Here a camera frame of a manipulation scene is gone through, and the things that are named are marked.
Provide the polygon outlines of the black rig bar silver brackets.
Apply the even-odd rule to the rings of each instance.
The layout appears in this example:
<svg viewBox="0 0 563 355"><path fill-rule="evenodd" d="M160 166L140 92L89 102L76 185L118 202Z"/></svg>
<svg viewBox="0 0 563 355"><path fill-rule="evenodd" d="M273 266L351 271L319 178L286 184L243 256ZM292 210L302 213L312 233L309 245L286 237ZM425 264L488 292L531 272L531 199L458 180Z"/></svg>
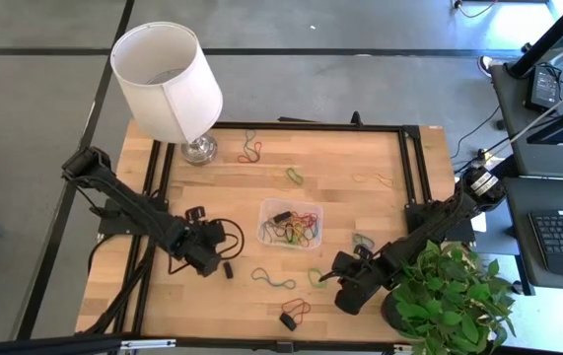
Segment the black rig bar silver brackets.
<svg viewBox="0 0 563 355"><path fill-rule="evenodd" d="M0 355L97 355L115 351L173 348L221 348L274 351L273 340L138 337L132 333L79 334L0 342ZM378 351L394 355L404 343L293 341L297 351Z"/></svg>

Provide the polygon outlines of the black rig pole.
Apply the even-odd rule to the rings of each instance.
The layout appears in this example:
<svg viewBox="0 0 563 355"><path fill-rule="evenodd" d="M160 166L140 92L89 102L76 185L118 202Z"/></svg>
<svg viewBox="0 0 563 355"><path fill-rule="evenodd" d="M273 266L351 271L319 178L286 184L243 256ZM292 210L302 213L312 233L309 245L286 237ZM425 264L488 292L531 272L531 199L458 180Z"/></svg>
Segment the black rig pole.
<svg viewBox="0 0 563 355"><path fill-rule="evenodd" d="M563 15L517 62L504 64L508 74L516 79L523 78L562 37Z"/></svg>

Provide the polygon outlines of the small black screen device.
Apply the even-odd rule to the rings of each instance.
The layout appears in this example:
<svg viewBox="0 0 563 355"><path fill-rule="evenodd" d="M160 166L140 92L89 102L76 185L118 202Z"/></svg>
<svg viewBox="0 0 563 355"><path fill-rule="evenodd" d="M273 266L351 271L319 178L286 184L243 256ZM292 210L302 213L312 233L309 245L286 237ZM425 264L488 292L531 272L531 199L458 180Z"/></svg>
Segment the small black screen device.
<svg viewBox="0 0 563 355"><path fill-rule="evenodd" d="M555 106L560 99L560 76L558 69L539 65L528 76L525 107L545 112Z"/></svg>

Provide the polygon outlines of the green potted plant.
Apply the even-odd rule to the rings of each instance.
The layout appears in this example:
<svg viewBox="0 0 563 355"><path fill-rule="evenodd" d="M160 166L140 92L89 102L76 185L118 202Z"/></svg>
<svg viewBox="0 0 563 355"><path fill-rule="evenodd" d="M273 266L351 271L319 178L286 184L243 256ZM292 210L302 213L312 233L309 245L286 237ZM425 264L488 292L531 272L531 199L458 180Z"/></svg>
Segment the green potted plant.
<svg viewBox="0 0 563 355"><path fill-rule="evenodd" d="M404 265L382 316L412 342L413 355L480 355L516 333L511 293L496 259L482 261L456 243L428 242Z"/></svg>

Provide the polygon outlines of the white shade table lamp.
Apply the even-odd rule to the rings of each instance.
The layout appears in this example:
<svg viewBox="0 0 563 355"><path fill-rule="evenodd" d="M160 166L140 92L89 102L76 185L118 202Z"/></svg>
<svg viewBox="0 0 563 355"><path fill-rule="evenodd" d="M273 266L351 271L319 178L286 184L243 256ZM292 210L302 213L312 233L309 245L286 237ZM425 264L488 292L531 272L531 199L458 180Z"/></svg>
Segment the white shade table lamp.
<svg viewBox="0 0 563 355"><path fill-rule="evenodd" d="M191 29L170 22L133 28L113 46L110 66L141 132L178 144L191 165L214 160L218 143L209 130L223 93Z"/></svg>

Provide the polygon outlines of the clear plastic bin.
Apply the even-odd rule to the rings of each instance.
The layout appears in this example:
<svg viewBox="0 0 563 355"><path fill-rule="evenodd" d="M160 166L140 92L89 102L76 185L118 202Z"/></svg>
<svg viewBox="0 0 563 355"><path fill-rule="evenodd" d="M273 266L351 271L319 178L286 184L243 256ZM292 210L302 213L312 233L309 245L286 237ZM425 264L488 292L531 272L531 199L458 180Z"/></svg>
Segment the clear plastic bin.
<svg viewBox="0 0 563 355"><path fill-rule="evenodd" d="M311 235L306 235L307 238L310 240L310 245L308 247L298 248L296 246L288 245L286 243L270 244L270 243L264 242L262 240L262 238L261 238L262 237L262 234L261 234L262 223L267 221L267 220L272 220L272 218L275 215L286 212L286 211L297 212L299 214L304 214L304 213L316 213L317 214L317 217L319 219L318 232L314 237L312 237ZM290 224L290 219L282 221L282 222L280 222L280 224L282 224L285 227L287 224ZM262 242L263 244L265 244L267 246L280 247L280 248L286 248L286 249L298 249L298 250L317 249L317 248L320 247L321 242L322 242L322 231L323 231L323 210L317 204L309 203L309 202L300 202L300 201L291 201L291 200L281 200L281 199L269 198L269 199L265 199L260 205L256 236L257 236L257 239L260 242Z"/></svg>

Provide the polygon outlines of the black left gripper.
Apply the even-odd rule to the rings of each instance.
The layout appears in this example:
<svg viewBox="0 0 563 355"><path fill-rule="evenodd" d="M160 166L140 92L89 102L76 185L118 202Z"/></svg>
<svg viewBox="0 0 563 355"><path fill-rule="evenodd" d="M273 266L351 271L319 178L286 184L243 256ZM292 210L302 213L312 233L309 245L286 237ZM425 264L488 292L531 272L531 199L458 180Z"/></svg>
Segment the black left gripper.
<svg viewBox="0 0 563 355"><path fill-rule="evenodd" d="M205 246L192 248L201 234L199 222L206 216L203 206L192 207L184 216L174 215L166 229L166 252L173 257L184 257L196 272L207 277L218 268L221 255Z"/></svg>

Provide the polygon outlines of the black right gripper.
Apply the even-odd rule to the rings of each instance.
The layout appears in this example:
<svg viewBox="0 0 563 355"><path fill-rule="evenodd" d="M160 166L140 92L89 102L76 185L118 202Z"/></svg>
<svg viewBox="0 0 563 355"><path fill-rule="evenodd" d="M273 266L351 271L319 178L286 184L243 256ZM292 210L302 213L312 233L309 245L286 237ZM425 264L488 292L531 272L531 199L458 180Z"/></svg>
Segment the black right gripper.
<svg viewBox="0 0 563 355"><path fill-rule="evenodd" d="M358 315L361 308L376 293L376 285L386 289L394 289L398 285L399 270L385 257L383 250L369 250L365 245L354 247L354 253L359 257L360 266L358 280L339 280L340 290L335 296L335 306L349 315Z"/></svg>

